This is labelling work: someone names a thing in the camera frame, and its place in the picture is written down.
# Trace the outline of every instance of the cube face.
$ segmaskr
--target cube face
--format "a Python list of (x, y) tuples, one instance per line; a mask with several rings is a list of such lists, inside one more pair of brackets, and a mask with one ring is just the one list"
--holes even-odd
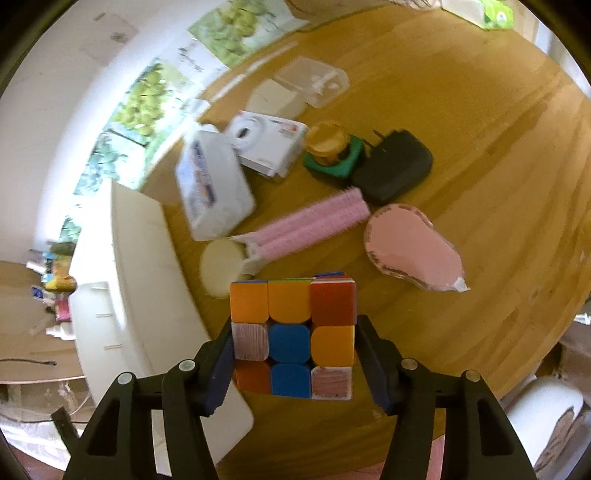
[(266, 323), (269, 319), (267, 282), (232, 283), (230, 315), (234, 323)]
[(311, 372), (312, 399), (351, 400), (351, 367), (315, 367)]
[(316, 327), (310, 341), (312, 361), (318, 367), (352, 367), (355, 327)]
[(310, 359), (310, 330), (306, 325), (272, 325), (269, 354), (282, 364), (305, 364)]
[(271, 393), (271, 367), (266, 362), (236, 360), (236, 385), (240, 390), (254, 393)]
[(306, 278), (270, 281), (269, 316), (278, 323), (310, 320), (310, 283)]
[(310, 310), (316, 326), (348, 326), (357, 321), (357, 288), (352, 278), (322, 278), (310, 284)]
[(356, 322), (351, 278), (232, 283), (230, 312), (240, 390), (350, 400)]

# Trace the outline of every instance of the transparent plastic container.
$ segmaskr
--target transparent plastic container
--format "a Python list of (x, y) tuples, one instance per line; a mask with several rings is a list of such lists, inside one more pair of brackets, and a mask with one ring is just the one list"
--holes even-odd
[(297, 57), (275, 74), (275, 80), (301, 93), (309, 105), (322, 108), (349, 88), (344, 70), (307, 57)]

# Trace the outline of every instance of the cord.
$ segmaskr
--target cord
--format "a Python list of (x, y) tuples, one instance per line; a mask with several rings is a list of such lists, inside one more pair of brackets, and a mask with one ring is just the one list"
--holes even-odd
[(51, 367), (57, 367), (57, 362), (55, 360), (40, 362), (39, 360), (30, 360), (28, 358), (0, 358), (0, 362), (27, 362), (29, 364), (49, 365)]
[[(90, 393), (86, 396), (86, 398), (82, 401), (82, 403), (80, 405), (78, 405), (78, 408), (75, 409), (72, 413), (69, 413), (68, 415), (72, 416), (76, 413), (78, 413), (78, 411), (80, 411), (80, 409), (84, 406), (84, 404), (89, 400), (90, 398)], [(12, 417), (9, 417), (8, 415), (5, 415), (4, 413), (0, 412), (0, 417), (2, 417), (3, 419), (6, 420), (10, 420), (10, 421), (15, 421), (17, 423), (53, 423), (53, 420), (49, 419), (49, 420), (17, 420), (17, 419), (13, 419)], [(72, 421), (72, 423), (88, 423), (88, 421)]]

